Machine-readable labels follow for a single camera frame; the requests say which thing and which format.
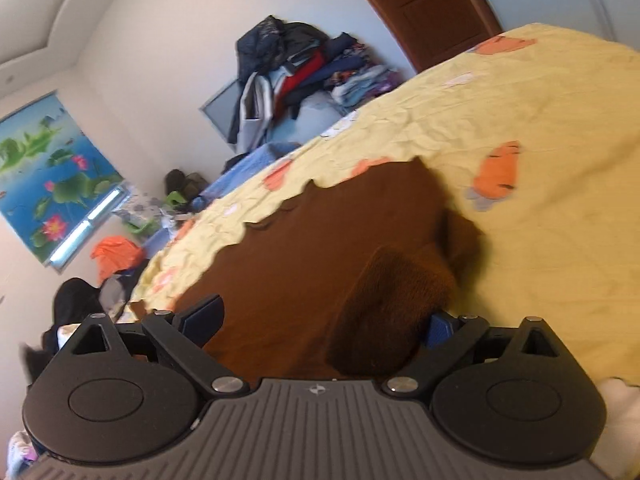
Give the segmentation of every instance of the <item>wooden door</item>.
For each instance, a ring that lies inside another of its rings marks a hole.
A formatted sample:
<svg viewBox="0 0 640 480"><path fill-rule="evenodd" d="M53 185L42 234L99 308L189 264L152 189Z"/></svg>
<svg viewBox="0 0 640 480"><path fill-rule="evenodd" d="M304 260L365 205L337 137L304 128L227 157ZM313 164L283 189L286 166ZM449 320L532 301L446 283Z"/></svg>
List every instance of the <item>wooden door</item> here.
<svg viewBox="0 0 640 480"><path fill-rule="evenodd" d="M486 0L369 0L419 72L501 32Z"/></svg>

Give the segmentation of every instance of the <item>window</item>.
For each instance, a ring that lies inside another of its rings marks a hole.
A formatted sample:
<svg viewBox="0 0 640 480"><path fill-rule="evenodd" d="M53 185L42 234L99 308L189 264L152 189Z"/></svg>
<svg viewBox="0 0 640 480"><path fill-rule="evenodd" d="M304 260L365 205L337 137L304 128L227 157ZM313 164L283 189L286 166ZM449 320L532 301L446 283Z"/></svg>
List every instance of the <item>window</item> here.
<svg viewBox="0 0 640 480"><path fill-rule="evenodd" d="M0 121L0 213L42 264L68 264L126 197L122 182L55 94Z"/></svg>
<svg viewBox="0 0 640 480"><path fill-rule="evenodd" d="M124 186L118 186L111 191L96 207L94 207L82 222L73 229L65 240L56 248L47 262L54 269L61 271L65 268L84 243L96 232L109 217L110 213L129 197Z"/></svg>

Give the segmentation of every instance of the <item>blue bedsheet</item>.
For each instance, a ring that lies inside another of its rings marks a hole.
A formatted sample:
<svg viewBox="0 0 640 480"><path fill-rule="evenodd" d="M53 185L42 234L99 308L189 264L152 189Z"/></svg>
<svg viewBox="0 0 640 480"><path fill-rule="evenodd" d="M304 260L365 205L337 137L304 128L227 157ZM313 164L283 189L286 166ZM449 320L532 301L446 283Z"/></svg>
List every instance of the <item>blue bedsheet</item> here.
<svg viewBox="0 0 640 480"><path fill-rule="evenodd" d="M268 142L238 162L211 186L207 187L201 193L201 196L206 200L207 204L217 198L222 198L242 186L252 176L260 173L279 158L299 147L300 144L297 142Z"/></svg>

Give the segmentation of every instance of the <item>gray ribbed surface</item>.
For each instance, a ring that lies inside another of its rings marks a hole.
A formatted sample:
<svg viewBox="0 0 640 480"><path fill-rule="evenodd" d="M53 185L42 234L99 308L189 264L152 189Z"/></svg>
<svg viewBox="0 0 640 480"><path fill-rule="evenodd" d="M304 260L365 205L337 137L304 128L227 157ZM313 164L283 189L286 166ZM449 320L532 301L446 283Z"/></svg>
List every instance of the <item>gray ribbed surface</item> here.
<svg viewBox="0 0 640 480"><path fill-rule="evenodd" d="M319 393L317 385L325 388ZM587 462L514 471L453 447L416 402L367 381L265 380L217 400L167 452L133 465L83 468L43 458L25 480L603 480Z"/></svg>

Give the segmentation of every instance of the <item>pile of clothes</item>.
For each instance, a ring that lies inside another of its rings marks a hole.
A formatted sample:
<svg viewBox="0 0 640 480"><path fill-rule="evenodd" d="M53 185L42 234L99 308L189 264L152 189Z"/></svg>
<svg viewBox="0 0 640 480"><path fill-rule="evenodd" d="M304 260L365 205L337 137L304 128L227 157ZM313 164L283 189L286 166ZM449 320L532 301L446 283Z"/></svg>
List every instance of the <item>pile of clothes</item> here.
<svg viewBox="0 0 640 480"><path fill-rule="evenodd" d="M302 101L331 92L343 108L356 108L395 89L398 72L378 64L347 33L330 39L306 23L268 16L236 44L241 97L226 136L237 153L249 153L288 110L296 119Z"/></svg>

